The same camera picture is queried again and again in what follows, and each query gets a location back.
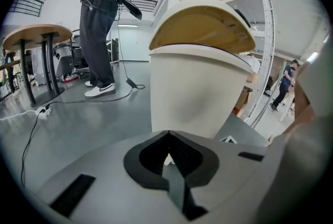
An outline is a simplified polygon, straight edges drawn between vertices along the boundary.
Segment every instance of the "trash can lid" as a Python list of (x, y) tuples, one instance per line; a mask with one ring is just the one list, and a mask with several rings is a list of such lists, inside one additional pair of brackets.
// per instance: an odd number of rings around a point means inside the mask
[(231, 53), (255, 48), (242, 17), (220, 0), (183, 0), (167, 10), (153, 33), (149, 49), (171, 44), (201, 44)]

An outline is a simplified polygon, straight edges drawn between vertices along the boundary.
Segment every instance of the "table leg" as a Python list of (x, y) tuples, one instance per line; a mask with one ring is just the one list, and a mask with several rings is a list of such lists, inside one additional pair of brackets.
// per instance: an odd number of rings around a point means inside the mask
[(48, 77), (48, 69), (47, 69), (47, 63), (46, 63), (46, 42), (42, 42), (42, 63), (43, 63), (43, 71), (44, 71), (44, 77), (46, 81), (47, 90), (49, 93), (52, 92), (52, 87), (50, 83), (50, 78)]
[(20, 44), (20, 59), (21, 59), (22, 77), (23, 77), (25, 89), (27, 90), (27, 94), (28, 94), (30, 103), (36, 104), (36, 100), (32, 94), (30, 82), (28, 79), (27, 67), (25, 66), (25, 41), (24, 40), (21, 40), (21, 44)]
[(47, 60), (48, 60), (48, 65), (49, 65), (49, 69), (50, 69), (51, 82), (53, 85), (53, 89), (55, 91), (55, 94), (59, 95), (60, 91), (58, 88), (56, 73), (54, 71), (54, 64), (53, 64), (53, 35), (52, 34), (47, 35)]

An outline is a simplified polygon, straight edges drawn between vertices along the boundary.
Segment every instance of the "person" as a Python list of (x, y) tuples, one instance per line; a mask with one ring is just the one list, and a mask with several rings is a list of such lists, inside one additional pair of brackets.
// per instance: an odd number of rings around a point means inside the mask
[[(11, 63), (12, 61), (14, 61), (15, 54), (16, 54), (15, 52), (6, 51), (3, 49), (5, 63)], [(7, 76), (8, 76), (10, 91), (13, 96), (16, 96), (19, 93), (19, 91), (16, 91), (16, 87), (14, 85), (14, 67), (13, 66), (7, 68)]]
[(106, 37), (116, 18), (116, 0), (82, 0), (80, 18), (80, 45), (82, 55), (89, 65), (89, 81), (92, 90), (86, 98), (96, 98), (116, 92), (110, 65)]
[(286, 66), (284, 76), (280, 84), (280, 89), (279, 89), (280, 94), (277, 96), (277, 98), (275, 98), (274, 102), (271, 104), (271, 109), (273, 111), (278, 112), (277, 107), (284, 100), (290, 85), (294, 85), (295, 83), (294, 71), (296, 71), (299, 66), (300, 64), (297, 60), (293, 60), (291, 65)]

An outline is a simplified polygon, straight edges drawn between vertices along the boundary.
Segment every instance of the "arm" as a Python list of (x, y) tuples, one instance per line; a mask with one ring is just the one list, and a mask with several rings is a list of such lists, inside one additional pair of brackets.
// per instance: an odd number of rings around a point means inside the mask
[(290, 80), (290, 81), (291, 81), (291, 78), (290, 78), (290, 76), (289, 76), (289, 74), (288, 74), (288, 71), (287, 71), (287, 70), (285, 71), (285, 77), (286, 77), (288, 80)]

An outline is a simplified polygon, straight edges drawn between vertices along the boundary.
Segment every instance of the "white trash can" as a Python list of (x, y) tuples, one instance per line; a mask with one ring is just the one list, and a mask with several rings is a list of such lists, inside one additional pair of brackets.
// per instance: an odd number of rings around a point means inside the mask
[(184, 0), (162, 17), (149, 48), (152, 131), (214, 138), (252, 73), (245, 61), (223, 50), (254, 48), (246, 23), (218, 0)]

